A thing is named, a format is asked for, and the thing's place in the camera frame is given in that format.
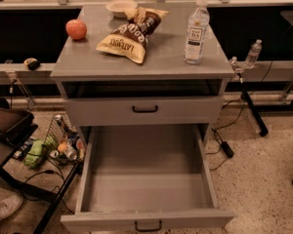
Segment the brown chip bag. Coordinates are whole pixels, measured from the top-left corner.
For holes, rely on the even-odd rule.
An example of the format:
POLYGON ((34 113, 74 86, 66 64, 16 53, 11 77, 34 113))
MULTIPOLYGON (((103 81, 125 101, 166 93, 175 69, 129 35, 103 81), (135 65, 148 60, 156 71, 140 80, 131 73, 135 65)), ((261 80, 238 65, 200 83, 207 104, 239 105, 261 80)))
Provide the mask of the brown chip bag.
POLYGON ((118 26, 96 47, 98 51, 126 57, 141 64, 147 52, 148 37, 169 14, 168 11, 139 7, 125 9, 128 22, 118 26))

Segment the grey drawer cabinet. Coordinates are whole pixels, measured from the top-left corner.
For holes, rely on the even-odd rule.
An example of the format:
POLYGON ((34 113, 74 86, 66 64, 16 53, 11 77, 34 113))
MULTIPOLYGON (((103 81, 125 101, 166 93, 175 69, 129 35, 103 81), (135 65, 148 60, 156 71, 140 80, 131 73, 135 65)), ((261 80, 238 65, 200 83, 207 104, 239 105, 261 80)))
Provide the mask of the grey drawer cabinet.
MULTIPOLYGON (((167 10, 166 19, 150 35, 145 61, 137 64, 125 57, 100 52, 97 44, 123 24, 103 5, 87 5, 80 12, 90 28, 82 43, 67 40, 51 77, 64 100, 71 98, 175 98, 224 97, 233 71, 209 30, 199 64, 183 60, 191 3, 147 3, 148 8, 167 10)), ((203 136, 211 124, 193 123, 203 136)))

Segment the open grey middle drawer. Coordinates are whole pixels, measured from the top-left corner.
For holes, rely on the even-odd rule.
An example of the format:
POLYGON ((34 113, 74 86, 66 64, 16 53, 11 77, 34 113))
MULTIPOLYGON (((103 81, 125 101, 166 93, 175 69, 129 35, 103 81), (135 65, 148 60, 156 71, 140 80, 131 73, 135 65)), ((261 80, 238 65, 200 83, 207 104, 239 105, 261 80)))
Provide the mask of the open grey middle drawer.
POLYGON ((224 227, 196 125, 94 127, 70 231, 224 227))

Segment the closed grey upper drawer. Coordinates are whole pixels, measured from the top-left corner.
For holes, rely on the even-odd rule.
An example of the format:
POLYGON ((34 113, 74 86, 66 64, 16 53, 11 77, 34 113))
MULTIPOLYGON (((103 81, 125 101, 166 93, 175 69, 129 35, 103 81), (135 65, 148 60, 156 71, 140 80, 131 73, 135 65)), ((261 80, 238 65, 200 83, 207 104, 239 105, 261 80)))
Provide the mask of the closed grey upper drawer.
POLYGON ((64 101, 74 126, 214 123, 223 97, 71 98, 64 101))

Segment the green bag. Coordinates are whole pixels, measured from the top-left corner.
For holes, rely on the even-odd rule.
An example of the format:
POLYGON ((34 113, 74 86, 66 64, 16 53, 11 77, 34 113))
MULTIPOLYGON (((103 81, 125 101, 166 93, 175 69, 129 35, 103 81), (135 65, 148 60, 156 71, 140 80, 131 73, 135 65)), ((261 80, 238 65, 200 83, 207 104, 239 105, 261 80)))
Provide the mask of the green bag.
POLYGON ((24 165, 32 170, 36 169, 44 159, 49 157, 54 147, 55 140, 51 136, 48 136, 45 140, 35 140, 24 157, 24 165))

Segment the clear tea bottle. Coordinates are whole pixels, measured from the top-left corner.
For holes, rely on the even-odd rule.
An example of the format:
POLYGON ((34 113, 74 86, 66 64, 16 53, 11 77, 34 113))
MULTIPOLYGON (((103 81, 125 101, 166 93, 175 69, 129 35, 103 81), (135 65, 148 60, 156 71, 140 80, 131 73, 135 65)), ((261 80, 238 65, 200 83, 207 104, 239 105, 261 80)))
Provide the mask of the clear tea bottle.
POLYGON ((188 18, 188 31, 185 43, 184 60, 189 64, 200 63, 209 25, 209 0, 196 0, 196 9, 188 18))

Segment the black power adapter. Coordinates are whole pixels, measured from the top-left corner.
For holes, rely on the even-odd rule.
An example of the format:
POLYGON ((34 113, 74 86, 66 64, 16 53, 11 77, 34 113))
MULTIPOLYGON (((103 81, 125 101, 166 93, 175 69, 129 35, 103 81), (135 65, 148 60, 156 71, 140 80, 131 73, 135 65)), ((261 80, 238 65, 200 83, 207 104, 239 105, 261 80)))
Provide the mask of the black power adapter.
POLYGON ((225 154, 227 155, 228 158, 232 158, 234 155, 234 152, 230 148, 229 144, 226 141, 223 141, 221 143, 221 147, 224 150, 225 154))

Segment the silver can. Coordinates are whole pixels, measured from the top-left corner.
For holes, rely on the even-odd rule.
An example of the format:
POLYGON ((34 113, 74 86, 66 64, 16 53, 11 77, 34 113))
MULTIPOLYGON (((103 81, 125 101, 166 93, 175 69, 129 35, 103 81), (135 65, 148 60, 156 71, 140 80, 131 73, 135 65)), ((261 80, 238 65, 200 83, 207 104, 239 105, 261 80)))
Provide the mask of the silver can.
POLYGON ((78 157, 77 151, 72 146, 69 146, 64 154, 68 160, 76 160, 78 157))

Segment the small clamp fixture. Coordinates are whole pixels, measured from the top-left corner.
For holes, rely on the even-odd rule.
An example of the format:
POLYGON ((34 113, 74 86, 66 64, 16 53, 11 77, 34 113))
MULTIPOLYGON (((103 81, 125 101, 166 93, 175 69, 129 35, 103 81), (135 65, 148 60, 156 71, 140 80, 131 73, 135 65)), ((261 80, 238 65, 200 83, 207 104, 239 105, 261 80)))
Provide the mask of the small clamp fixture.
POLYGON ((242 73, 244 69, 238 64, 237 57, 233 57, 230 60, 230 66, 234 71, 234 78, 238 79, 240 83, 243 83, 242 73))

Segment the white bowl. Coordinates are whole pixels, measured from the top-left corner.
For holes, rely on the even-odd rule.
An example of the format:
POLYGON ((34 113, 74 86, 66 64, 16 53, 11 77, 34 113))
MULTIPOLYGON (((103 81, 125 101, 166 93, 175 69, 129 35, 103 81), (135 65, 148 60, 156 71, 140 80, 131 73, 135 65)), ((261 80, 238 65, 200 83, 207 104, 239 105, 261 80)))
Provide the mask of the white bowl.
POLYGON ((112 0, 106 3, 105 7, 116 18, 123 19, 126 17, 124 10, 136 9, 138 7, 138 3, 134 0, 112 0))

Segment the red apple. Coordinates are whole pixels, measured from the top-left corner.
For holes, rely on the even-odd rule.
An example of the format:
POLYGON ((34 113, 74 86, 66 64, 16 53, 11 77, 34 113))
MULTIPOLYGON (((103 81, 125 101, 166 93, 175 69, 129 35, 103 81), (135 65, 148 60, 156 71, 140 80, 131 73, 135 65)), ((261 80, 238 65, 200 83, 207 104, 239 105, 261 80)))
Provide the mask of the red apple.
POLYGON ((65 25, 65 30, 69 37, 73 40, 82 40, 87 34, 87 26, 84 21, 80 19, 72 19, 65 25))

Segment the black stand leg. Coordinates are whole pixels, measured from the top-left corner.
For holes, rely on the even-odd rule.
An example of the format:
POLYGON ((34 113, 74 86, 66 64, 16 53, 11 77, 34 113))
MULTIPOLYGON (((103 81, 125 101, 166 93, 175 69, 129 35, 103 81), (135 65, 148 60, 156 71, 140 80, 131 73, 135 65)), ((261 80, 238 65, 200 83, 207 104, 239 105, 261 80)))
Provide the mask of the black stand leg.
POLYGON ((242 92, 243 99, 247 102, 247 104, 253 114, 253 117, 260 128, 260 136, 265 137, 269 133, 269 130, 266 127, 264 121, 262 120, 261 115, 257 111, 257 109, 256 109, 251 97, 249 96, 247 90, 245 89, 244 84, 241 84, 241 92, 242 92))

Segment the black tape measure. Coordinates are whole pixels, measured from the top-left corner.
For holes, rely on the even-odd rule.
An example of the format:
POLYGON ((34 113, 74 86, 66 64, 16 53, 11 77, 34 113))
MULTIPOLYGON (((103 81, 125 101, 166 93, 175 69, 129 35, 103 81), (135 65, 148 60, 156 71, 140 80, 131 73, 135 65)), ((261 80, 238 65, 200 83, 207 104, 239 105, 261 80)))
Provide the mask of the black tape measure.
POLYGON ((23 64, 31 71, 36 70, 40 66, 40 61, 36 58, 27 58, 23 64))

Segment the small water bottle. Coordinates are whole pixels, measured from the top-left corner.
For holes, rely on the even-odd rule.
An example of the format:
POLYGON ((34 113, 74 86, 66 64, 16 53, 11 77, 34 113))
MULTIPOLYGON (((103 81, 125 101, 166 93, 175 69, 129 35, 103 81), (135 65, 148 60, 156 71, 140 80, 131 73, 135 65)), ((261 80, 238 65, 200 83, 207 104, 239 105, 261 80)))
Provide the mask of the small water bottle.
POLYGON ((262 40, 257 39, 256 42, 251 46, 248 52, 248 55, 245 59, 244 65, 246 69, 251 69, 255 66, 261 51, 262 51, 262 40))

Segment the white shoe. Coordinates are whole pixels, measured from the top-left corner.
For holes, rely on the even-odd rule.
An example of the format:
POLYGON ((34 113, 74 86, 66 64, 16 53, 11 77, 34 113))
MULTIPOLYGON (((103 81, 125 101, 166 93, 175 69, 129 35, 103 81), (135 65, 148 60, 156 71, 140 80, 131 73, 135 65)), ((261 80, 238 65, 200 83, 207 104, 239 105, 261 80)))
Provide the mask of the white shoe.
POLYGON ((0 221, 13 215, 23 202, 20 195, 12 195, 0 201, 0 221))

